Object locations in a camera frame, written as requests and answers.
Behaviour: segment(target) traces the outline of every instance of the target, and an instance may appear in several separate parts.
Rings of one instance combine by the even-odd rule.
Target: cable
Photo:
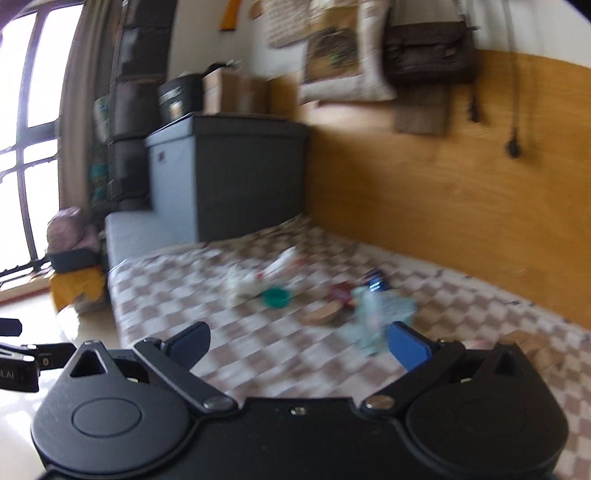
[[[509,59],[511,61],[511,76],[513,79],[513,117],[511,119],[511,139],[505,148],[511,158],[518,158],[521,148],[517,140],[519,133],[519,65],[517,63],[517,48],[515,46],[515,29],[509,0],[502,0],[503,13],[507,28],[507,40],[509,42]]]
[[[466,21],[466,25],[472,28],[473,30],[478,29],[478,27],[474,25],[475,18],[476,15],[474,14],[474,0],[467,0],[464,20]],[[476,124],[480,122],[480,107],[478,107],[478,87],[476,86],[477,81],[478,80],[475,79],[474,82],[472,82],[470,103],[468,104],[468,120]]]

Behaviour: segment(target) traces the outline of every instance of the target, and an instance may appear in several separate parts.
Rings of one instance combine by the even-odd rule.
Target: window frame
[[[31,227],[31,218],[29,215],[27,190],[25,185],[25,170],[42,163],[48,163],[57,160],[57,154],[30,163],[24,163],[24,150],[30,145],[56,139],[56,126],[59,121],[59,117],[53,122],[35,125],[34,127],[28,126],[28,104],[31,92],[31,79],[33,76],[33,67],[35,65],[35,57],[37,55],[41,33],[43,32],[43,26],[45,25],[45,21],[49,13],[60,8],[73,7],[75,5],[82,5],[83,3],[83,0],[51,0],[45,4],[26,8],[13,19],[15,20],[17,18],[25,17],[26,15],[36,14],[35,23],[33,25],[33,30],[31,32],[31,37],[29,38],[29,43],[27,46],[27,53],[25,54],[25,62],[21,75],[21,86],[18,94],[17,141],[11,147],[0,150],[0,155],[15,151],[17,155],[17,162],[12,168],[0,171],[0,183],[6,175],[11,173],[17,174],[18,199],[30,261],[25,265],[17,265],[14,268],[0,271],[0,286],[2,285],[3,277],[10,275],[10,279],[14,280],[19,278],[18,276],[14,276],[18,272],[26,270],[26,274],[28,274],[28,271],[31,268],[33,268],[34,272],[39,272],[43,265],[48,263],[48,260],[45,258],[45,256],[40,258],[38,254],[39,252],[37,252],[37,247],[35,245],[35,240],[33,238],[33,229]]]

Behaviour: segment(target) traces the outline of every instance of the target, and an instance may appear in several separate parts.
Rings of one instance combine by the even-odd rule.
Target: screw
[[[291,414],[295,415],[297,417],[301,417],[303,415],[306,415],[306,413],[308,413],[308,411],[306,410],[305,407],[293,407],[291,409]]]
[[[217,395],[205,399],[203,406],[211,411],[230,411],[236,408],[236,402],[230,397]]]
[[[365,401],[365,406],[371,410],[390,410],[396,402],[387,395],[374,395]]]

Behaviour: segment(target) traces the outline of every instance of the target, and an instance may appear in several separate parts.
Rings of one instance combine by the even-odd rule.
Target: wooden wall panel
[[[387,103],[297,107],[297,75],[273,80],[273,113],[313,126],[307,211],[591,327],[591,70],[519,55],[523,156],[510,160],[508,56],[481,58],[484,121],[467,120],[469,89],[456,86],[437,138],[395,133]]]

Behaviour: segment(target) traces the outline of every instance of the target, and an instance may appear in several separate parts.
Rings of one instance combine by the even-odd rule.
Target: white wall
[[[405,1],[403,22],[457,19],[451,0]],[[591,22],[566,0],[511,0],[519,51],[591,67]],[[478,47],[506,50],[507,34],[501,0],[474,0]],[[273,50],[266,46],[262,22],[255,20],[252,70],[276,77],[301,70],[304,43]]]
[[[178,0],[168,58],[168,79],[182,72],[203,72],[216,61],[242,60],[252,55],[252,20],[243,1],[235,32],[220,32],[227,0]]]

